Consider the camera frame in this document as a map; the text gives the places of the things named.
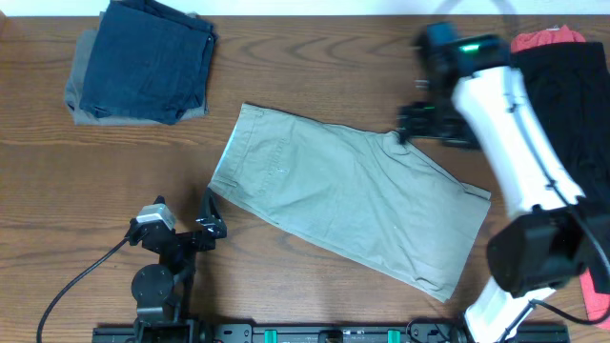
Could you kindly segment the khaki shorts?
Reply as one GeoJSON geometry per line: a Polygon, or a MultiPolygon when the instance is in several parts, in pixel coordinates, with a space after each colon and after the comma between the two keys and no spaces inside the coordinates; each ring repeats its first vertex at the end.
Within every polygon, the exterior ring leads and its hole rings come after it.
{"type": "Polygon", "coordinates": [[[395,132],[243,105],[210,182],[243,210],[439,301],[454,293],[490,193],[395,132]]]}

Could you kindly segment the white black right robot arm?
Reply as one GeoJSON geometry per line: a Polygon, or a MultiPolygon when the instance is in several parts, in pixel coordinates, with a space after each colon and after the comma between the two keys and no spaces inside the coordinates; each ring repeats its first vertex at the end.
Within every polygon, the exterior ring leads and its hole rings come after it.
{"type": "Polygon", "coordinates": [[[509,224],[489,241],[490,279],[460,321],[412,326],[411,339],[567,341],[564,326],[529,325],[526,317],[593,263],[608,264],[608,210],[587,199],[559,161],[500,37],[462,37],[442,22],[425,28],[414,45],[429,98],[400,111],[400,142],[431,138],[482,149],[509,224]]]}

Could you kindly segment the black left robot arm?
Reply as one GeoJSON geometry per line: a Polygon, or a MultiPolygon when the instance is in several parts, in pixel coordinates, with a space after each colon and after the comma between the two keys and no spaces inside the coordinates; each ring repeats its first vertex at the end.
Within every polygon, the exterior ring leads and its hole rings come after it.
{"type": "Polygon", "coordinates": [[[215,194],[206,189],[195,222],[199,231],[177,232],[176,219],[159,195],[131,220],[125,237],[132,246],[154,252],[159,260],[132,279],[136,301],[135,342],[212,342],[210,326],[189,314],[196,256],[227,236],[215,194]]]}

